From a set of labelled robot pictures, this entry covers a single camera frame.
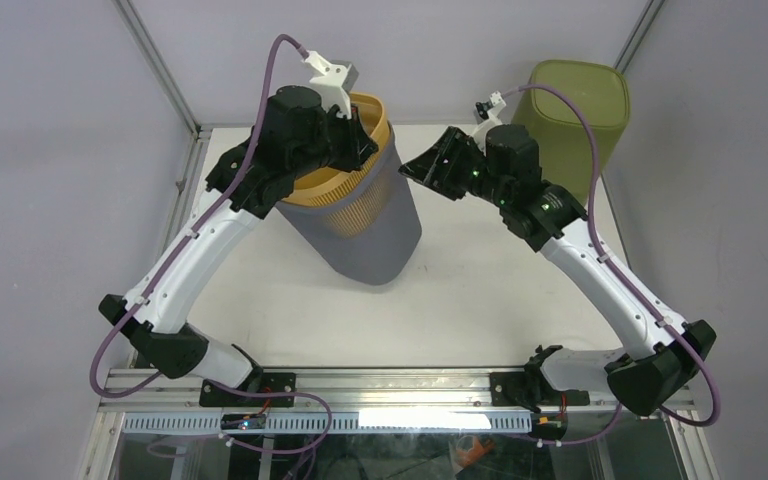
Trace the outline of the yellow slatted plastic basket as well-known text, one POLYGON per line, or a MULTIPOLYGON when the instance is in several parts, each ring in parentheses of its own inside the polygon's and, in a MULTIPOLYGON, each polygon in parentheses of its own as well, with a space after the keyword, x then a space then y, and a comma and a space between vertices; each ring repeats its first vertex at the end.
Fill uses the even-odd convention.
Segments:
POLYGON ((375 176, 383 166, 385 148, 393 134, 383 101, 368 93, 350 94, 364 131, 377 144, 374 153, 358 171, 320 168, 294 183, 289 198, 278 204, 284 213, 304 214, 324 223, 326 230, 342 238, 359 235, 383 209, 387 187, 375 176))

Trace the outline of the grey slatted plastic basket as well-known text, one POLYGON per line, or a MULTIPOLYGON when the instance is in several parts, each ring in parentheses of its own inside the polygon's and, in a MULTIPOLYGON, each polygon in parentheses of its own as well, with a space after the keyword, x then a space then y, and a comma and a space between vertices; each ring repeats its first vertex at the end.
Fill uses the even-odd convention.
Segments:
POLYGON ((375 176, 387 187, 383 209, 359 235, 342 238, 324 223, 304 214, 278 211, 337 273, 372 286, 397 278, 416 250, 422 226, 408 181, 399 173, 402 160, 395 139, 385 148, 383 166, 375 176))

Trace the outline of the green slatted plastic basket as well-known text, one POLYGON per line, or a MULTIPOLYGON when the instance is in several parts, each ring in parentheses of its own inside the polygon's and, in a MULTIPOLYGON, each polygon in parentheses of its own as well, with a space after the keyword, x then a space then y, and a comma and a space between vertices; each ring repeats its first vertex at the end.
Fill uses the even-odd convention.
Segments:
MULTIPOLYGON (((630 121, 625 77, 607 65, 553 59, 538 63, 529 82, 557 90, 578 108, 596 140, 599 164, 605 167, 630 121)), ((587 205, 592 152, 571 108, 550 92, 529 89, 522 94, 511 122, 525 126, 538 142, 543 178, 587 205)))

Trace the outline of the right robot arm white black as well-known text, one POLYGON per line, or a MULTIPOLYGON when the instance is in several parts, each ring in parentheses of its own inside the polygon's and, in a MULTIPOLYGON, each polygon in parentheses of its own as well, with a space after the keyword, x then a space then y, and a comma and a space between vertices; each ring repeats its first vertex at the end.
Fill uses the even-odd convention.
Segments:
POLYGON ((590 233, 582 204, 544 179, 538 143, 525 127, 495 126, 484 142, 449 127, 399 172, 450 200, 471 195, 497 207, 508 231, 564 273, 620 340, 615 350, 538 348, 523 367, 518 403, 538 411, 563 392, 604 392, 648 416, 699 372, 713 328, 687 321, 616 261, 590 233))

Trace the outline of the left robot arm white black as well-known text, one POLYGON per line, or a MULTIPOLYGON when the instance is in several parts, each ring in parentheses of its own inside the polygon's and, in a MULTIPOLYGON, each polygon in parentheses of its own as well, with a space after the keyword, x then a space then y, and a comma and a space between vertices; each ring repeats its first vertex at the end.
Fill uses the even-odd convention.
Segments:
POLYGON ((269 96, 243 142, 206 176, 195 215, 146 276, 124 295, 107 294, 100 314, 162 376, 222 384, 237 406, 261 392, 261 366, 241 347, 213 339, 188 321, 197 297, 227 256, 295 190, 322 168, 352 173, 378 152, 359 108, 324 105, 319 93, 286 86, 269 96))

